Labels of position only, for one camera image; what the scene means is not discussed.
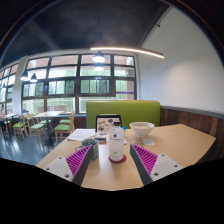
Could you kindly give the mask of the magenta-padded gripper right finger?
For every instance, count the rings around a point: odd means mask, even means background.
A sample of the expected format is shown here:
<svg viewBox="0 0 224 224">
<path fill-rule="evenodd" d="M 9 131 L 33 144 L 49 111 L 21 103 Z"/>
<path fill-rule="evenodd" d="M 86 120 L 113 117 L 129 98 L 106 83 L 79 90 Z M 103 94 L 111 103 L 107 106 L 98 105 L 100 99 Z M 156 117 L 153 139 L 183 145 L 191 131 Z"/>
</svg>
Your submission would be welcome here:
<svg viewBox="0 0 224 224">
<path fill-rule="evenodd" d="M 134 144 L 130 145 L 130 155 L 135 162 L 144 185 L 150 184 L 182 169 L 182 166 L 168 155 L 157 155 Z"/>
</svg>

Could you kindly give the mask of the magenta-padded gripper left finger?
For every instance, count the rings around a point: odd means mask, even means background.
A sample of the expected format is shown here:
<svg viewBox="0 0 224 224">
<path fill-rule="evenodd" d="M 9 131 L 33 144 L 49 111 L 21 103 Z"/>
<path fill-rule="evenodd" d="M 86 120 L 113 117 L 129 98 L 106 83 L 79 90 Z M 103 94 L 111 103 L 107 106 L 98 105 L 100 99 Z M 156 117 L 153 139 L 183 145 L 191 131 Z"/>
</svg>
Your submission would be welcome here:
<svg viewBox="0 0 224 224">
<path fill-rule="evenodd" d="M 93 146 L 85 146 L 67 157 L 58 156 L 44 170 L 80 186 L 93 156 Z"/>
</svg>

